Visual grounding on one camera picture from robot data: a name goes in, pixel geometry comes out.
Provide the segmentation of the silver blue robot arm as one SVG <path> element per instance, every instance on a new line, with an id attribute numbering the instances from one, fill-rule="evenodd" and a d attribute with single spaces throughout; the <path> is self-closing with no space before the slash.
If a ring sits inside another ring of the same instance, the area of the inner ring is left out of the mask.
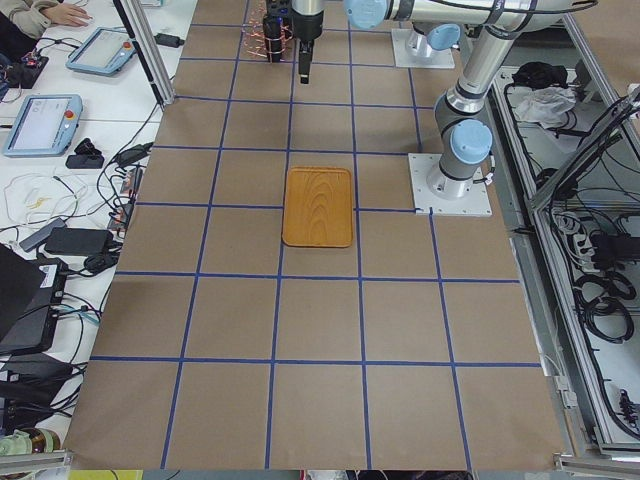
<path id="1" fill-rule="evenodd" d="M 371 30 L 391 18 L 392 3 L 385 0 L 344 1 L 349 23 L 362 30 Z M 413 57 L 428 58 L 435 52 L 449 51 L 459 42 L 461 28 L 455 23 L 413 21 L 405 40 L 405 50 Z"/>
<path id="2" fill-rule="evenodd" d="M 436 107 L 436 121 L 478 115 L 488 89 L 515 40 L 542 30 L 568 13 L 593 8 L 595 1 L 345 1 L 349 23 L 373 29 L 387 20 L 481 25 L 463 73 Z"/>

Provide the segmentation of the person hand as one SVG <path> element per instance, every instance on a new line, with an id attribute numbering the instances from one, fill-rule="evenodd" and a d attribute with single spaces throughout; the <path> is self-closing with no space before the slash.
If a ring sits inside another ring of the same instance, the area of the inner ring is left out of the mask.
<path id="1" fill-rule="evenodd" d="M 54 25 L 85 27 L 93 20 L 82 7 L 75 4 L 58 3 L 42 9 L 41 13 Z"/>

